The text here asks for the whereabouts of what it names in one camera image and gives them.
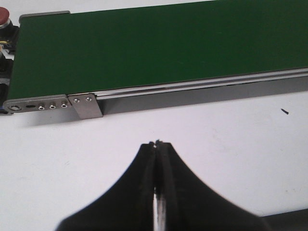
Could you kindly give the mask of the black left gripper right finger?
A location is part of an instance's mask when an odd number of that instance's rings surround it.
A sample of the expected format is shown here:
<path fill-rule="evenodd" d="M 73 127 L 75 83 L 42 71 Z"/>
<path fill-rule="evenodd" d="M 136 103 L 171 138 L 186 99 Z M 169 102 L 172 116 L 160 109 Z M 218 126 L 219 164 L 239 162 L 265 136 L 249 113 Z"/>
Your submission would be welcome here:
<path fill-rule="evenodd" d="M 203 183 L 171 143 L 156 141 L 155 193 L 162 231 L 269 231 L 262 218 Z"/>

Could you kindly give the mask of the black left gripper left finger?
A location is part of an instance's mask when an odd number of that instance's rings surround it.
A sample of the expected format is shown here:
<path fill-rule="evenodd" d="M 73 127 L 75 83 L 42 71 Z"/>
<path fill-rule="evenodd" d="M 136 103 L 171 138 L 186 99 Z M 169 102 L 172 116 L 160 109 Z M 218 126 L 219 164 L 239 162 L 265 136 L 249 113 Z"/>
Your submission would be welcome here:
<path fill-rule="evenodd" d="M 97 200 L 65 218 L 57 230 L 153 230 L 155 161 L 154 143 L 142 144 L 118 181 Z"/>

